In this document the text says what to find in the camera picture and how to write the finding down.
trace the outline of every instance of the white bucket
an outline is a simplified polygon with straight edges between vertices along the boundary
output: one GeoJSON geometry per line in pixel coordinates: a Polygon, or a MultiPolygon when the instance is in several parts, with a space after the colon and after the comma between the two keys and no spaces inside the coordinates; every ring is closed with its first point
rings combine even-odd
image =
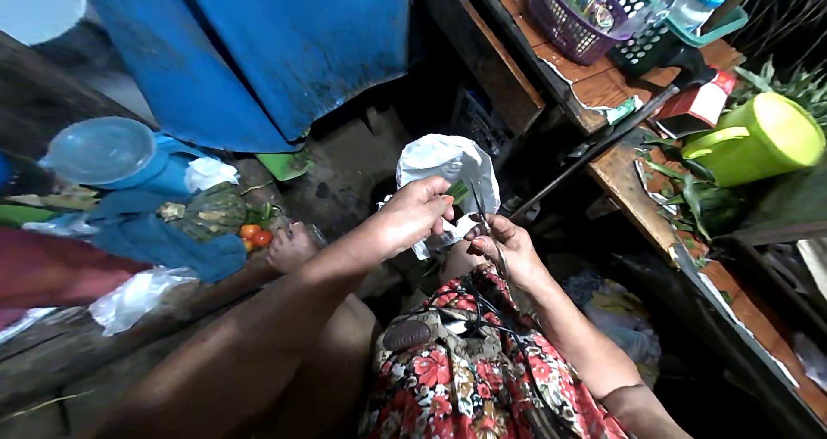
{"type": "Polygon", "coordinates": [[[0,30],[31,47],[67,33],[86,9],[87,0],[0,0],[0,30]]]}

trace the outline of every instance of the green pumpkin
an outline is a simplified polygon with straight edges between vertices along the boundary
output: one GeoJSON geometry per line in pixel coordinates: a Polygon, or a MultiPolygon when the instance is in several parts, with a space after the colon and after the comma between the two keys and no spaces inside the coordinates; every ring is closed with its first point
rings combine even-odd
{"type": "Polygon", "coordinates": [[[194,196],[186,206],[164,203],[158,209],[168,224],[198,242],[207,242],[224,234],[236,234],[246,216],[246,203],[238,188],[222,182],[194,196]]]}

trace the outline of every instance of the purple basket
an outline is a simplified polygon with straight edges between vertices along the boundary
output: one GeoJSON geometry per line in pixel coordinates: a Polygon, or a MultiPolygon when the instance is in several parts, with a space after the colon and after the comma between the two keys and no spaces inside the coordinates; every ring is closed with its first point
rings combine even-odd
{"type": "MultiPolygon", "coordinates": [[[[607,6],[615,27],[628,19],[618,0],[607,0],[607,6]]],[[[557,50],[577,64],[592,65],[621,42],[600,32],[566,0],[529,0],[529,11],[557,50]]]]}

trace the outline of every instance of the tomato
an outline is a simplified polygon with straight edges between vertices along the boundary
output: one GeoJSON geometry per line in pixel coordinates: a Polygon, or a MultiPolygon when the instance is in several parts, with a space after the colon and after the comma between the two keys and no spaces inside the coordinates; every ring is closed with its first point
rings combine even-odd
{"type": "Polygon", "coordinates": [[[266,247],[273,240],[273,234],[268,230],[260,230],[252,236],[251,240],[256,247],[266,247]]]}
{"type": "Polygon", "coordinates": [[[254,245],[252,240],[242,237],[242,243],[244,244],[244,248],[247,250],[248,254],[253,251],[254,245]]]}
{"type": "Polygon", "coordinates": [[[252,239],[256,232],[261,230],[258,224],[244,224],[238,234],[245,239],[252,239]]]}

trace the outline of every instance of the plastic water bottle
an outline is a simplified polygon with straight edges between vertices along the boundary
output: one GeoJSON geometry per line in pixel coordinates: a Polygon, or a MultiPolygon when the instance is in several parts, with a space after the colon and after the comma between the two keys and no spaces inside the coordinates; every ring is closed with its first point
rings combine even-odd
{"type": "Polygon", "coordinates": [[[695,32],[725,0],[675,0],[669,17],[678,27],[695,32]]]}

